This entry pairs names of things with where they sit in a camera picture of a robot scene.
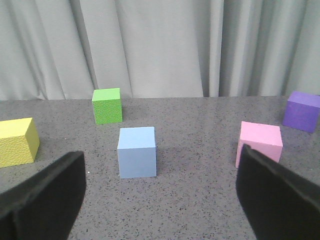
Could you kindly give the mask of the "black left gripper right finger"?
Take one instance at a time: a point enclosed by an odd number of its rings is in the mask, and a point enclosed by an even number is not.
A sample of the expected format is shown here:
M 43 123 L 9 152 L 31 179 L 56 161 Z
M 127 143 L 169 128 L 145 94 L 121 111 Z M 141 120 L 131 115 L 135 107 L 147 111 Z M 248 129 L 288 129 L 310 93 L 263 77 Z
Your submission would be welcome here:
M 258 240 L 320 238 L 320 187 L 247 144 L 236 193 Z

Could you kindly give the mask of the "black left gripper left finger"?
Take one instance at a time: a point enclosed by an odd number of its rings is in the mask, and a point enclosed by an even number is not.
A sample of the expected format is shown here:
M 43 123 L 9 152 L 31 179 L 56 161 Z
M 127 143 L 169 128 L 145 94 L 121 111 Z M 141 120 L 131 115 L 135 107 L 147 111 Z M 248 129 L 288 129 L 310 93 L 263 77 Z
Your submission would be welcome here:
M 0 195 L 2 240 L 66 240 L 86 192 L 85 157 L 68 152 Z

